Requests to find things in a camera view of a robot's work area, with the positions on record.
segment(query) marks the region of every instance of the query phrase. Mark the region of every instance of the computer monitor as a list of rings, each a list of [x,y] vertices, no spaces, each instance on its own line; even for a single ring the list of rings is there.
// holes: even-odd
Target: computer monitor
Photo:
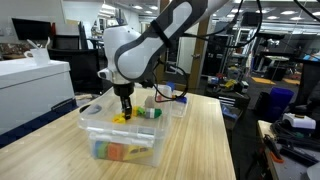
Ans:
[[[51,23],[12,18],[19,40],[47,40],[51,33]]]

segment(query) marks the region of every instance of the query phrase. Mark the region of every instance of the blue bin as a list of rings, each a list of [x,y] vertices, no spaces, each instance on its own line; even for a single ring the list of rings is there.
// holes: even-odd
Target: blue bin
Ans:
[[[271,122],[278,120],[283,111],[287,108],[293,95],[294,92],[288,89],[272,88],[270,93],[270,104],[265,114],[267,120]]]

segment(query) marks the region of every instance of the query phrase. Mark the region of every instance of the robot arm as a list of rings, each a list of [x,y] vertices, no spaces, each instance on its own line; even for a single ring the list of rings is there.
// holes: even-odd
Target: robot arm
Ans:
[[[103,39],[108,68],[98,76],[111,81],[120,96],[126,119],[131,117],[130,94],[134,82],[152,77],[153,67],[166,45],[192,25],[209,17],[228,0],[173,0],[143,34],[128,26],[105,29]]]

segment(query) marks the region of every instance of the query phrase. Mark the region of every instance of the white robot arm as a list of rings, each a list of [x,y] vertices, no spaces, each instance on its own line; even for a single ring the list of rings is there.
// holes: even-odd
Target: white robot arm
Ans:
[[[108,68],[98,76],[113,83],[120,96],[125,118],[131,117],[130,94],[134,82],[152,77],[153,68],[170,41],[183,35],[192,25],[209,17],[228,0],[173,0],[143,34],[128,26],[104,31]]]

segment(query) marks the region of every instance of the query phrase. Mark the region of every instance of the blue container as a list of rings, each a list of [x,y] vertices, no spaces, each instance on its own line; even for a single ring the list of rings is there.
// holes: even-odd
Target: blue container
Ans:
[[[278,120],[290,103],[293,94],[294,92],[288,89],[272,88],[270,93],[270,104],[265,114],[267,120],[272,122]]]

